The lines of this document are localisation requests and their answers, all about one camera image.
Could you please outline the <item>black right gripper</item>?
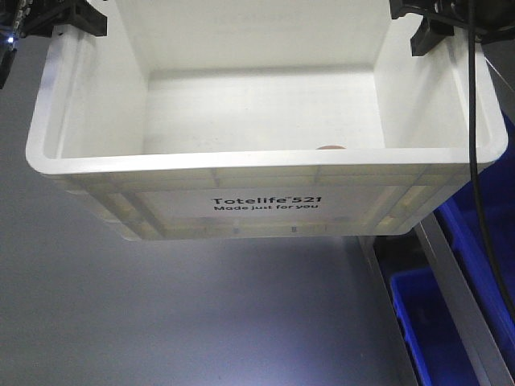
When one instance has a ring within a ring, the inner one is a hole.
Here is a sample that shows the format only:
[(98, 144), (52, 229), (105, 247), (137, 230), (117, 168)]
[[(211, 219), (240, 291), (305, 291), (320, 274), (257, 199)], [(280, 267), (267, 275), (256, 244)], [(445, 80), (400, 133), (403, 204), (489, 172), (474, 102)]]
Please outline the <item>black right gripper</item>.
[(514, 39), (514, 2), (504, 0), (392, 0), (391, 18), (408, 14), (422, 16), (422, 21), (410, 38), (412, 56), (424, 56), (446, 37), (454, 35), (456, 27), (468, 29), (475, 25), (479, 43), (495, 43)]

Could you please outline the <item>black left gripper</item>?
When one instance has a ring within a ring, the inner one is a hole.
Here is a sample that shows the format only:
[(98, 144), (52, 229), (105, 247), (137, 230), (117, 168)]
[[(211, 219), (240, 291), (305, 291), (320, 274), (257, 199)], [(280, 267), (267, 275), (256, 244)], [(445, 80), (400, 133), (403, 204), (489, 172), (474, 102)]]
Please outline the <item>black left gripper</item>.
[(95, 37), (108, 34), (108, 18), (87, 1), (1, 0), (1, 88), (10, 75), (20, 39), (49, 36), (74, 10), (74, 26)]

